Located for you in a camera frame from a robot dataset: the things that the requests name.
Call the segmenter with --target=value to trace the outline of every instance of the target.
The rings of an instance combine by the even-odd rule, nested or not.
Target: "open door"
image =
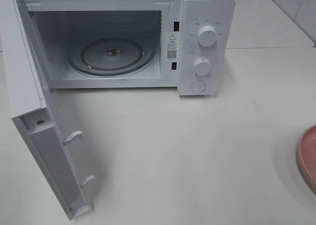
[[[64,135],[24,1],[0,0],[0,20],[12,120],[71,220],[90,210],[68,146],[83,134]]]

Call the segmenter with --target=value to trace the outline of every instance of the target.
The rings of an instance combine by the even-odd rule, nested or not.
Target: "white microwave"
[[[11,116],[69,219],[90,210],[56,88],[217,91],[234,0],[1,0]]]

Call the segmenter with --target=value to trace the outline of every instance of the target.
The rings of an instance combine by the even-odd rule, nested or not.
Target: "qr code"
[[[167,59],[177,59],[177,50],[168,51]]]

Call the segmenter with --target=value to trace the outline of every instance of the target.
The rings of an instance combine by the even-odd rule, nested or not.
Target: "table surface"
[[[95,209],[69,222],[9,119],[0,66],[0,224],[316,223],[295,152],[316,123],[316,49],[227,50],[218,94],[55,90]]]
[[[236,0],[227,48],[312,46],[310,38],[272,0]]]

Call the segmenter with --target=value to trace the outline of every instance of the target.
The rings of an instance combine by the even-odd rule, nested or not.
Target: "timer knob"
[[[197,32],[198,42],[202,46],[211,46],[216,42],[217,30],[211,25],[200,28]]]
[[[196,75],[203,76],[211,72],[213,62],[207,58],[200,57],[194,61],[194,72]]]

